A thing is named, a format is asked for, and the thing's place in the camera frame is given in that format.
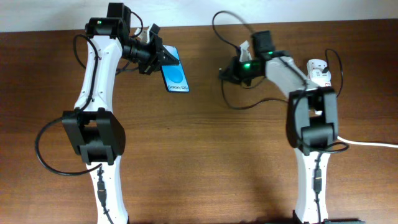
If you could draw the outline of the blue screen smartphone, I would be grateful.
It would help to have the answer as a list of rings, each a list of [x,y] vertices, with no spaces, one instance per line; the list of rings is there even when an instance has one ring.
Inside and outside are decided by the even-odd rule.
[[[164,47],[178,59],[179,62],[178,65],[166,65],[161,67],[165,89],[170,93],[188,93],[190,89],[177,48],[170,45],[164,45]]]

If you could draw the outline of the white power strip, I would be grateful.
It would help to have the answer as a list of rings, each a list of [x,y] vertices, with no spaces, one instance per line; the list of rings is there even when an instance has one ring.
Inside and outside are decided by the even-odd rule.
[[[307,62],[307,77],[321,87],[331,86],[331,73],[323,72],[327,63],[321,59],[311,59]]]

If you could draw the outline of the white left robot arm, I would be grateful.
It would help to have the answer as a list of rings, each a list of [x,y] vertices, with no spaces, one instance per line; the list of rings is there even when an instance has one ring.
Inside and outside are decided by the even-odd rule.
[[[137,64],[145,75],[179,64],[163,45],[157,25],[130,34],[132,13],[125,4],[111,2],[106,17],[92,17],[86,24],[88,61],[83,86],[74,109],[63,112],[63,127],[93,183],[98,223],[129,223],[120,175],[126,134],[113,113],[119,61]]]

